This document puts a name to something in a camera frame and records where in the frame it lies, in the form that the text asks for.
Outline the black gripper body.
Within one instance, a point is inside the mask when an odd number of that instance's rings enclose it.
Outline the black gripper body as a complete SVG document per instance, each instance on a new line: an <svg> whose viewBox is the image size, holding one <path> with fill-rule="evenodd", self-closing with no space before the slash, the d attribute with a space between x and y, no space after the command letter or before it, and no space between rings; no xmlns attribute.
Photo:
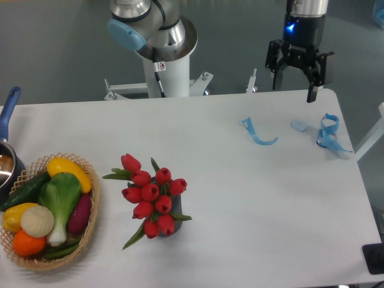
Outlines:
<svg viewBox="0 0 384 288"><path fill-rule="evenodd" d="M287 1L284 18L282 58L277 71L286 66L300 70L319 67L326 70L328 54L319 53L328 1Z"/></svg>

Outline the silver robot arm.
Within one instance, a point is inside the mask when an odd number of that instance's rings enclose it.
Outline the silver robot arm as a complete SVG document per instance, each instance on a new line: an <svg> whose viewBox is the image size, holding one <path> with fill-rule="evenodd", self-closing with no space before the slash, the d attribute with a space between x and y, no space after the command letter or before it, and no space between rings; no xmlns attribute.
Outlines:
<svg viewBox="0 0 384 288"><path fill-rule="evenodd" d="M272 88L281 88L283 71L294 67L306 76L307 102L333 80L334 53L320 53L327 1L287 1L283 35L269 43L265 67L273 76ZM190 79L190 55L197 46L194 25L179 12L179 1L111 1L110 36L142 59L146 82L142 85L114 85L114 93L147 91L149 98L205 95L213 78L204 72Z"/></svg>

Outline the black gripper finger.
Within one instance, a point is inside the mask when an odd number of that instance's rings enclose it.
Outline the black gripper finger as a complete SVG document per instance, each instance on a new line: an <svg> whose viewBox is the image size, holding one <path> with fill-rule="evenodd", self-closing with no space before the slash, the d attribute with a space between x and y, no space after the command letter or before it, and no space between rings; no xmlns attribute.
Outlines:
<svg viewBox="0 0 384 288"><path fill-rule="evenodd" d="M272 40L269 42L268 51L266 55L265 67L270 69L273 76L272 89L279 90L282 86L283 71L287 67L286 59L283 56L278 59L281 48L283 46L282 40Z"/></svg>
<svg viewBox="0 0 384 288"><path fill-rule="evenodd" d="M325 84L331 83L334 78L334 52L317 54L310 66L306 67L309 87L307 102L315 102L318 90Z"/></svg>

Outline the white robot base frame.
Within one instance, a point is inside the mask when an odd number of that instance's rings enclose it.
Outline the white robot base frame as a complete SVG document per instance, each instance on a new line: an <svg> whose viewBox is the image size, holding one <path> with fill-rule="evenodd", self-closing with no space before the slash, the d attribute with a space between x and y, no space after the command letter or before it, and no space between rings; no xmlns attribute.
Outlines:
<svg viewBox="0 0 384 288"><path fill-rule="evenodd" d="M207 87L214 75L204 71L190 79L190 56L169 62L154 62L142 58L145 82L110 85L107 79L105 100L127 100L132 95L146 94L149 98L189 97L208 95Z"/></svg>

